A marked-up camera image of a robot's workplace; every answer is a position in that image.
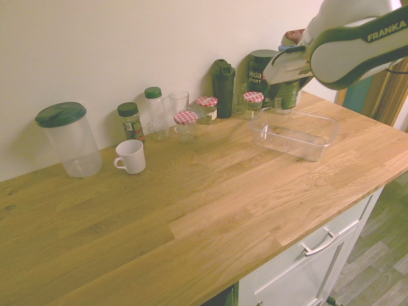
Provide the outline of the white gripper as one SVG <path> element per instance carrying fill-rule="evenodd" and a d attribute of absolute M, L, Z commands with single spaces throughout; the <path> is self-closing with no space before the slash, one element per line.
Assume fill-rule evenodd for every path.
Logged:
<path fill-rule="evenodd" d="M 263 77 L 269 84 L 269 98 L 277 95 L 277 84 L 300 80 L 304 88 L 312 80 L 310 64 L 305 58 L 305 47 L 291 47 L 279 52 L 266 65 Z"/>

